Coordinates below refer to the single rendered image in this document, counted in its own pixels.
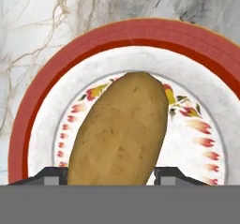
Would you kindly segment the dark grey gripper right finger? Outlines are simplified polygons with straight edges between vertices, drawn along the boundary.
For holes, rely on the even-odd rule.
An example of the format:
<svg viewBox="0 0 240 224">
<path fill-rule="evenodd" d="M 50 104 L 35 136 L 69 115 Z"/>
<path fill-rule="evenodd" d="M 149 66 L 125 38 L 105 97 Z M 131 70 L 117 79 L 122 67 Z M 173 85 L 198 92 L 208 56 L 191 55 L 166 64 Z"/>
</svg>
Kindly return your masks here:
<svg viewBox="0 0 240 224">
<path fill-rule="evenodd" d="M 185 176 L 177 167 L 155 167 L 155 186 L 206 186 L 206 183 Z"/>
</svg>

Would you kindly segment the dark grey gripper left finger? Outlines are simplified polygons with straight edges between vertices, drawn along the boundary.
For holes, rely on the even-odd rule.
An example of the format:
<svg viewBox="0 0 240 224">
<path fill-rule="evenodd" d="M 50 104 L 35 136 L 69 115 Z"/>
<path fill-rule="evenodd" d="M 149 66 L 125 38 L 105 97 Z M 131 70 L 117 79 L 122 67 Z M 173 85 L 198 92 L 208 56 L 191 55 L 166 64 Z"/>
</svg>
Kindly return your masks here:
<svg viewBox="0 0 240 224">
<path fill-rule="evenodd" d="M 45 167 L 35 176 L 15 182 L 15 185 L 66 186 L 68 184 L 67 167 Z"/>
</svg>

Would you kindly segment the brown potato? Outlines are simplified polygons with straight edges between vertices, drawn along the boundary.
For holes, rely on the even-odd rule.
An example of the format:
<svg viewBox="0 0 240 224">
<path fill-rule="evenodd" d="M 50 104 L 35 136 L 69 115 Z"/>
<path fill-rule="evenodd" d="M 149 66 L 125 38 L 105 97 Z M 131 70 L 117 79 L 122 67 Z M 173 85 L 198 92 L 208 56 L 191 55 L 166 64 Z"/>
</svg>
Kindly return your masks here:
<svg viewBox="0 0 240 224">
<path fill-rule="evenodd" d="M 145 72 L 113 82 L 84 119 L 70 155 L 70 185 L 144 185 L 167 129 L 163 85 Z"/>
</svg>

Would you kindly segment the red rimmed floral plate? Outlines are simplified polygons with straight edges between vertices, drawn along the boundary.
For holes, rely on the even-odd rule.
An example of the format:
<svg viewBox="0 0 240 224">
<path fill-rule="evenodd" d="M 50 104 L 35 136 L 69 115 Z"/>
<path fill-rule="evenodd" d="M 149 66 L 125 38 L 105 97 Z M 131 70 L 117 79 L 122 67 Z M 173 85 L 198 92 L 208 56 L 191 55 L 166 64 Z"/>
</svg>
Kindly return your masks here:
<svg viewBox="0 0 240 224">
<path fill-rule="evenodd" d="M 152 46 L 186 55 L 217 74 L 240 97 L 240 46 L 201 26 L 157 18 L 112 22 L 75 38 L 37 74 L 22 99 L 11 131 L 7 172 L 10 183 L 28 177 L 32 126 L 44 98 L 82 60 L 124 46 Z"/>
</svg>

